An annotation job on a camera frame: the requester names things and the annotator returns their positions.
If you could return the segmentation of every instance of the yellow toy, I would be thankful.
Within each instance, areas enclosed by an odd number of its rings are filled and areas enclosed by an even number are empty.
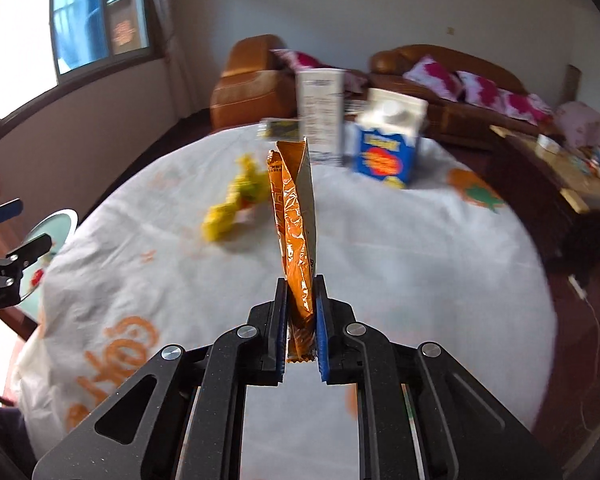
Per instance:
[[[238,211],[270,197],[269,173],[258,171],[249,154],[241,156],[238,163],[242,172],[229,184],[226,201],[211,206],[202,222],[202,235],[209,242],[217,242],[229,233]]]

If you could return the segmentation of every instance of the sofa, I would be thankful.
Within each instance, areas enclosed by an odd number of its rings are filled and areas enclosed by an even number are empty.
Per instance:
[[[533,136],[540,133],[562,143],[564,136],[553,123],[533,124],[511,119],[493,110],[466,103],[455,103],[441,99],[428,88],[408,81],[402,74],[408,72],[422,57],[429,54],[449,72],[463,70],[491,79],[499,88],[515,94],[528,94],[524,85],[511,72],[479,57],[457,50],[428,44],[414,44],[374,54],[369,60],[369,86],[408,94],[429,102],[427,137],[439,142],[491,149],[490,126],[501,126],[509,130]]]
[[[270,52],[272,48],[286,46],[279,37],[265,34],[241,40],[231,49],[211,94],[214,129],[296,115],[295,78]]]

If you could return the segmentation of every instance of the curtain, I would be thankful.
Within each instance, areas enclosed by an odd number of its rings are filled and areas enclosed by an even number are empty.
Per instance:
[[[166,63],[174,108],[179,118],[186,118],[199,111],[202,106],[175,31],[170,0],[154,0],[154,3],[164,34]]]

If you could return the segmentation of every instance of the tablecloth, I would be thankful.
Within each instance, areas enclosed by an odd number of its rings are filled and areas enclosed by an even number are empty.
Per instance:
[[[355,145],[355,128],[347,127]],[[206,243],[200,224],[253,153],[256,126],[219,132],[160,158],[112,193],[48,269],[42,323],[14,385],[41,456],[162,346],[211,344],[272,300],[282,275],[272,207]],[[330,297],[390,340],[439,342],[523,424],[536,418],[556,318],[536,250],[513,211],[430,139],[414,181],[394,189],[312,165],[317,272]],[[288,364],[278,388],[247,392],[242,477],[357,478],[349,386],[316,363]]]

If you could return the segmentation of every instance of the orange wrapper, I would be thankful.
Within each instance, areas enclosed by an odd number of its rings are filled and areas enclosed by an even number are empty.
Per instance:
[[[287,358],[289,361],[307,361],[313,360],[315,353],[312,298],[315,271],[315,211],[309,152],[306,141],[280,141],[276,146],[279,153],[270,152],[267,163],[276,209],[282,265],[295,303],[290,305],[289,311],[290,338]],[[278,171],[278,166],[281,166],[282,171]]]

